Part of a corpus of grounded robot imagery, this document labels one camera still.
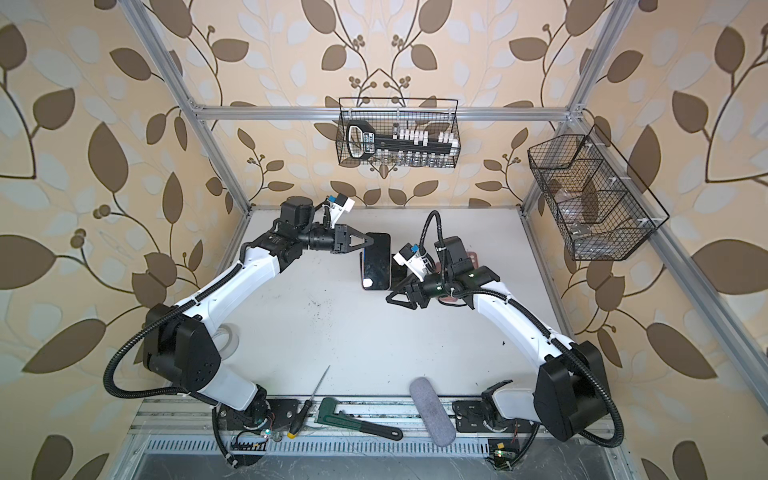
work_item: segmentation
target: screwdriver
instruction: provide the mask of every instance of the screwdriver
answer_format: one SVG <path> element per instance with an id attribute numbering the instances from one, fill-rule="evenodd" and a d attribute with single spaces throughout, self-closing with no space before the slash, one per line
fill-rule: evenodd
<path id="1" fill-rule="evenodd" d="M 299 413 L 293 417 L 293 420 L 290 423 L 290 429 L 288 430 L 288 438 L 294 439 L 296 438 L 296 434 L 299 433 L 299 430 L 304 426 L 304 421 L 306 420 L 306 414 L 310 412 L 310 407 L 312 406 L 312 399 L 315 398 L 315 394 L 317 393 L 317 389 L 320 388 L 320 384 L 323 383 L 323 379 L 326 378 L 326 373 L 328 373 L 328 369 L 331 368 L 330 365 L 328 365 L 328 368 L 325 372 L 323 372 L 323 376 L 320 377 L 320 381 L 317 383 L 317 386 L 315 387 L 315 391 L 312 392 L 312 396 L 310 396 L 309 400 L 306 400 L 304 402 L 304 406 L 301 407 L 301 410 Z"/>

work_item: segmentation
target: black handle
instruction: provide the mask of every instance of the black handle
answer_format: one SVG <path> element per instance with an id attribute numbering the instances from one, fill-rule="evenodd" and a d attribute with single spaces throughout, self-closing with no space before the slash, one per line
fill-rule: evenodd
<path id="1" fill-rule="evenodd" d="M 299 433 L 299 430 L 301 430 L 301 427 L 304 426 L 304 421 L 306 420 L 306 414 L 310 412 L 310 406 L 312 406 L 312 402 L 309 400 L 304 401 L 304 406 L 301 407 L 301 410 L 299 413 L 296 414 L 295 417 L 293 417 L 293 420 L 290 423 L 290 429 L 288 430 L 288 438 L 293 439 L 296 437 L 296 434 Z"/>
<path id="2" fill-rule="evenodd" d="M 377 435 L 390 440 L 402 440 L 402 430 L 396 427 L 390 427 L 388 425 L 379 425 L 378 423 L 360 422 L 360 431 L 362 433 L 369 433 L 371 435 Z"/>

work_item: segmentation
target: screwdriver handle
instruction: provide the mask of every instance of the screwdriver handle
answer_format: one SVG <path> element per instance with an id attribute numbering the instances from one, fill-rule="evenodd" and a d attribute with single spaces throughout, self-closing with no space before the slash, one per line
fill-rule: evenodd
<path id="1" fill-rule="evenodd" d="M 294 439 L 296 438 L 296 434 L 299 433 L 299 430 L 304 426 L 304 422 L 306 421 L 306 415 L 310 412 L 310 407 L 312 406 L 312 402 L 309 400 L 304 401 L 304 406 L 301 407 L 301 410 L 299 413 L 296 414 L 296 416 L 293 417 L 293 420 L 290 423 L 290 429 L 288 430 L 288 438 Z"/>

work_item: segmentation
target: gray foam roller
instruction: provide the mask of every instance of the gray foam roller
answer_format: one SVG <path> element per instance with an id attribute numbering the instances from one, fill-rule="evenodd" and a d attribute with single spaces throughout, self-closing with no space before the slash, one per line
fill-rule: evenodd
<path id="1" fill-rule="evenodd" d="M 426 378 L 420 376 L 410 386 L 411 398 L 422 416 L 429 436 L 438 447 L 447 447 L 456 440 L 456 429 L 451 423 L 440 398 Z"/>

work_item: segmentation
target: metal grille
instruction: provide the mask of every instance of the metal grille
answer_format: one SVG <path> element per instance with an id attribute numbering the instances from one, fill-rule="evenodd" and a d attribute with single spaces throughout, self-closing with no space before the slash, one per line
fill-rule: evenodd
<path id="1" fill-rule="evenodd" d="M 453 168 L 461 151 L 457 107 L 444 98 L 340 98 L 339 164 Z"/>
<path id="2" fill-rule="evenodd" d="M 625 260 L 669 218 L 640 205 L 625 181 L 653 194 L 629 164 L 624 176 L 611 168 L 598 148 L 603 140 L 590 131 L 528 149 L 531 172 L 574 260 Z"/>
<path id="3" fill-rule="evenodd" d="M 153 435 L 146 453 L 174 453 L 178 455 L 219 455 L 211 436 L 206 435 Z M 224 436 L 229 445 L 231 439 Z M 251 442 L 241 437 L 240 443 Z M 356 438 L 350 436 L 319 436 L 304 439 L 268 442 L 265 452 L 237 452 L 256 455 L 351 455 L 351 456 L 425 456 L 425 457 L 479 457 L 488 456 L 488 440 L 485 438 L 457 438 L 447 447 L 438 447 L 429 438 L 389 440 Z"/>

